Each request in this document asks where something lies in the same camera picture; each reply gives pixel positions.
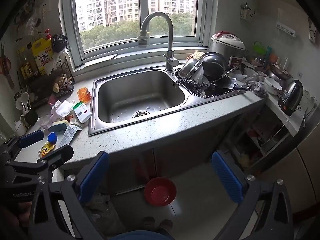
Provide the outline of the black utensil holder cup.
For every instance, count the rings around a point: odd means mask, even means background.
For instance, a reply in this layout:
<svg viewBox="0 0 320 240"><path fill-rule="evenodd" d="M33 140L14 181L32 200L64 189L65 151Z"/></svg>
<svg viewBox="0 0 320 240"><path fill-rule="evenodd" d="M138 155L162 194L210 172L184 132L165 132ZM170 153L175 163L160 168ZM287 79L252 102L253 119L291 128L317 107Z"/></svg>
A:
<svg viewBox="0 0 320 240"><path fill-rule="evenodd" d="M33 108L24 115L24 119L29 126L35 125L37 123L38 118L39 116Z"/></svg>

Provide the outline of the white paper towel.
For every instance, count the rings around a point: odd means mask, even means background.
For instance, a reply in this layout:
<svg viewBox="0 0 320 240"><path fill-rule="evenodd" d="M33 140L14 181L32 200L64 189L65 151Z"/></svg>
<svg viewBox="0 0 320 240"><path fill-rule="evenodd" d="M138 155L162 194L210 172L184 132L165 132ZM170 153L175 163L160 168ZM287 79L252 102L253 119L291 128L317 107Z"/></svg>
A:
<svg viewBox="0 0 320 240"><path fill-rule="evenodd" d="M61 102L58 100L51 109L51 114L60 118L66 117L73 108L73 104L67 100Z"/></svg>

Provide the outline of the steel mixing bowl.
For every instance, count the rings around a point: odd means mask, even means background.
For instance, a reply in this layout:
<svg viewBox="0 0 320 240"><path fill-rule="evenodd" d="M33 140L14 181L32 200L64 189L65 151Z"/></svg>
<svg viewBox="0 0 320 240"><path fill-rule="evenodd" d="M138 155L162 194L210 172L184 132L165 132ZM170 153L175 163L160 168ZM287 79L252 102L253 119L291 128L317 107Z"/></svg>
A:
<svg viewBox="0 0 320 240"><path fill-rule="evenodd" d="M203 68L201 64L201 60L189 59L178 71L178 77L200 82L203 78Z"/></svg>

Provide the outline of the white green medicine box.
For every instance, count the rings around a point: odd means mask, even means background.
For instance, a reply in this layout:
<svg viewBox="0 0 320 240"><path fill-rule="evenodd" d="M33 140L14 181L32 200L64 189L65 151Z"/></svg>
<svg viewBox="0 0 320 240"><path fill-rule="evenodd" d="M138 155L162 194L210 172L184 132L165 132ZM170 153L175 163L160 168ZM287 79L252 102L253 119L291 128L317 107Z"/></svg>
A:
<svg viewBox="0 0 320 240"><path fill-rule="evenodd" d="M79 101L73 106L73 111L81 124L84 124L92 116L89 108L82 101Z"/></svg>

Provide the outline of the black scouring cloth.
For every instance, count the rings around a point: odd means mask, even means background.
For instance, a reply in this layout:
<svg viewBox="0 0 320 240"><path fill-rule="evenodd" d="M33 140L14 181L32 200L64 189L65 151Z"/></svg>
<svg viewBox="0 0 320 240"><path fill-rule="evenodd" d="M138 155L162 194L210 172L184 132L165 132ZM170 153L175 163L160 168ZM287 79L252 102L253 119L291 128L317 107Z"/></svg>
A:
<svg viewBox="0 0 320 240"><path fill-rule="evenodd" d="M202 92L210 87L210 84L207 82L197 82L195 80L187 79L185 77L177 80L176 85L184 86L190 92L198 96L201 96Z"/></svg>

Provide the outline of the stainless steel kitchen sink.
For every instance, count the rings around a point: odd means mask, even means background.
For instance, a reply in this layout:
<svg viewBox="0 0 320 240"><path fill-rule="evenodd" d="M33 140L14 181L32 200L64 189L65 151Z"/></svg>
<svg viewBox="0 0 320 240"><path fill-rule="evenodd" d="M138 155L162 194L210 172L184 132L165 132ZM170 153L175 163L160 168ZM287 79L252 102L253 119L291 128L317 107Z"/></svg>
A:
<svg viewBox="0 0 320 240"><path fill-rule="evenodd" d="M94 80L88 134L112 131L243 93L221 89L198 96L176 82L176 73L166 72L164 67L133 70Z"/></svg>

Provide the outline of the blue bottle cap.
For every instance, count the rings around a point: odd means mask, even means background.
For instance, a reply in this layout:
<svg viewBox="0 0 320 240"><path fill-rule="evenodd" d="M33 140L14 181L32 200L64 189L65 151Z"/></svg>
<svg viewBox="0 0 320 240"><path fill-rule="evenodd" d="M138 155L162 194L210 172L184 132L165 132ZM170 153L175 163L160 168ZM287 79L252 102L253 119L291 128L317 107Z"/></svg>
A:
<svg viewBox="0 0 320 240"><path fill-rule="evenodd" d="M56 142L57 142L57 135L55 132L50 132L48 137L47 137L47 140L50 144L53 144L55 145Z"/></svg>

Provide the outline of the clear pink plastic bottle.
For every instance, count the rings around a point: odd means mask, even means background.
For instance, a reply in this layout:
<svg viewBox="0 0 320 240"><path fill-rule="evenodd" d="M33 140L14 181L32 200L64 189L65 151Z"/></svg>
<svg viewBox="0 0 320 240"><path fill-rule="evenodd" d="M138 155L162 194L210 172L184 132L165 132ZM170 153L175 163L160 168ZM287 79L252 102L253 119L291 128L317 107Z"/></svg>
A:
<svg viewBox="0 0 320 240"><path fill-rule="evenodd" d="M59 117L56 115L45 115L43 117L39 117L37 120L37 124L42 128L42 129L49 129L54 122L59 121Z"/></svg>

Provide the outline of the ginger root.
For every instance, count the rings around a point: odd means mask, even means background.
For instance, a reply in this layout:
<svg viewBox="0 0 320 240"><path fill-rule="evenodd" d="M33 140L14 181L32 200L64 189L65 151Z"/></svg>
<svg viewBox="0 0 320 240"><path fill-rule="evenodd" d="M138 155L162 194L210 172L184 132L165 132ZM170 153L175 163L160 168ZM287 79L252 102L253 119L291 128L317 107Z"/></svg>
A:
<svg viewBox="0 0 320 240"><path fill-rule="evenodd" d="M70 76L68 77L66 74L62 74L57 77L53 84L53 92L59 93L60 90L70 88L72 85L73 78Z"/></svg>

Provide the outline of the orange plastic cup wrapper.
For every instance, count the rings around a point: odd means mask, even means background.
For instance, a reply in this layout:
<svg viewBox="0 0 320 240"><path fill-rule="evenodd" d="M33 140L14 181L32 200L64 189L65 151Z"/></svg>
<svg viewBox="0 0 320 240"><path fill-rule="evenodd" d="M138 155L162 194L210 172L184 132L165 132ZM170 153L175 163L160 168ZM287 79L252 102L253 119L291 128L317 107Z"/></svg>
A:
<svg viewBox="0 0 320 240"><path fill-rule="evenodd" d="M86 87L82 87L77 91L79 101L82 101L84 104L87 104L91 101L91 94Z"/></svg>

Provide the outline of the white ceramic bowl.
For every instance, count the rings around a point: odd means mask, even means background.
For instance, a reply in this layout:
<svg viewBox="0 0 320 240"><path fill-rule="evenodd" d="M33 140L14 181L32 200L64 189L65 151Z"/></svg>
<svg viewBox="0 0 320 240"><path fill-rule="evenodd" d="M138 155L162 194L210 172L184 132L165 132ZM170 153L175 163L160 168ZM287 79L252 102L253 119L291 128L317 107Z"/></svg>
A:
<svg viewBox="0 0 320 240"><path fill-rule="evenodd" d="M279 95L283 90L281 85L270 77L264 78L264 87L267 92L272 95Z"/></svg>

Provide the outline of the orange handled scissors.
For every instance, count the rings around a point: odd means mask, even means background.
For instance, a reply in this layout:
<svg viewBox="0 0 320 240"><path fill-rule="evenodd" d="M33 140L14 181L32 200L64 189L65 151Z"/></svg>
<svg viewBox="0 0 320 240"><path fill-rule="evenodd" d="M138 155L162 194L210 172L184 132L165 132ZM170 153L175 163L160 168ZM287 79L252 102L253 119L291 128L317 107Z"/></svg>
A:
<svg viewBox="0 0 320 240"><path fill-rule="evenodd" d="M10 76L11 62L5 56L4 48L5 48L5 44L1 44L1 74L3 74L4 77L7 79L10 88L14 89L15 85Z"/></svg>

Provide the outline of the white plastic spoon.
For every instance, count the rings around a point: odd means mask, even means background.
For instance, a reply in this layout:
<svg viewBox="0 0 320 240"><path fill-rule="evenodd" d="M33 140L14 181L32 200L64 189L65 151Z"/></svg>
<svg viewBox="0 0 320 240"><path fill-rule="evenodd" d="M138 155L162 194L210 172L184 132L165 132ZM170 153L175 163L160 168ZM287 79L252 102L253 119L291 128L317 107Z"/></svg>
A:
<svg viewBox="0 0 320 240"><path fill-rule="evenodd" d="M70 123L71 125L75 125L75 126L78 126L78 127L82 127L82 124L79 123L79 122L76 120L76 118L71 118L71 119L69 120L69 123Z"/></svg>

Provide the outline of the kitchen cleaver knife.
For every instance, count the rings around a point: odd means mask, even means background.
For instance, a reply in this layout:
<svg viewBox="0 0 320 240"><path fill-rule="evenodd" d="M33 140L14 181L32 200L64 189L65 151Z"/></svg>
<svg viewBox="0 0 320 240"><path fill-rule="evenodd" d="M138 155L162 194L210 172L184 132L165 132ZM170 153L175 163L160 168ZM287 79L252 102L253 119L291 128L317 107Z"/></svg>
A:
<svg viewBox="0 0 320 240"><path fill-rule="evenodd" d="M251 87L248 85L238 85L236 83L236 78L225 77L219 83L219 87L222 89L233 89L233 90L251 90Z"/></svg>

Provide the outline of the red trash bin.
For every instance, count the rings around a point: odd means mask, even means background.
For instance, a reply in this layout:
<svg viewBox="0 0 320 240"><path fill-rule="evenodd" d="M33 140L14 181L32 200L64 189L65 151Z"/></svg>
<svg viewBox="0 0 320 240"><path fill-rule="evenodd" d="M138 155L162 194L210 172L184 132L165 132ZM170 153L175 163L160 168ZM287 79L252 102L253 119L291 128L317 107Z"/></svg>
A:
<svg viewBox="0 0 320 240"><path fill-rule="evenodd" d="M151 179L145 186L144 198L152 206L167 206L176 198L175 184L168 178Z"/></svg>

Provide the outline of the black plastic bag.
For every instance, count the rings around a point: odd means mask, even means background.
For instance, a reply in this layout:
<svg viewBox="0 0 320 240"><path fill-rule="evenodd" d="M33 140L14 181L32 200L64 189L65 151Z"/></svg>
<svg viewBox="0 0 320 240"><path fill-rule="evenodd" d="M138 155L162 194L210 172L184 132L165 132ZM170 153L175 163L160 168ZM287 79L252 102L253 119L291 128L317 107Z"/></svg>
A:
<svg viewBox="0 0 320 240"><path fill-rule="evenodd" d="M56 53L61 52L68 45L67 36L63 34L55 34L51 38L51 42L52 49Z"/></svg>

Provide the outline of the yellow yeast packet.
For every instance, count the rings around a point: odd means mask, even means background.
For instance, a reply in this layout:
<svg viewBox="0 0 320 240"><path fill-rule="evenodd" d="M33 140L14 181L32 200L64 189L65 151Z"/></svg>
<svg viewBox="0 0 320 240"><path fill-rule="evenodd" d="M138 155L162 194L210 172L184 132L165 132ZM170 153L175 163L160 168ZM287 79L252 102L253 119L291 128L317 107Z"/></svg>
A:
<svg viewBox="0 0 320 240"><path fill-rule="evenodd" d="M42 158L55 148L55 144L47 141L39 150L39 157Z"/></svg>

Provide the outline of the white rice cooker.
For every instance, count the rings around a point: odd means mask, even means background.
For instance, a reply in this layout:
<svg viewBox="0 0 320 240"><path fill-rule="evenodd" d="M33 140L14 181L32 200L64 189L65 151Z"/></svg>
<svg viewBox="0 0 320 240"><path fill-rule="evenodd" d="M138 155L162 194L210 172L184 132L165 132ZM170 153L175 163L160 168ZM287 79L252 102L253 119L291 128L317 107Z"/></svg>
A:
<svg viewBox="0 0 320 240"><path fill-rule="evenodd" d="M210 51L223 55L229 67L235 62L240 63L245 56L246 47L244 43L230 32L220 31L215 33L211 36L211 40Z"/></svg>

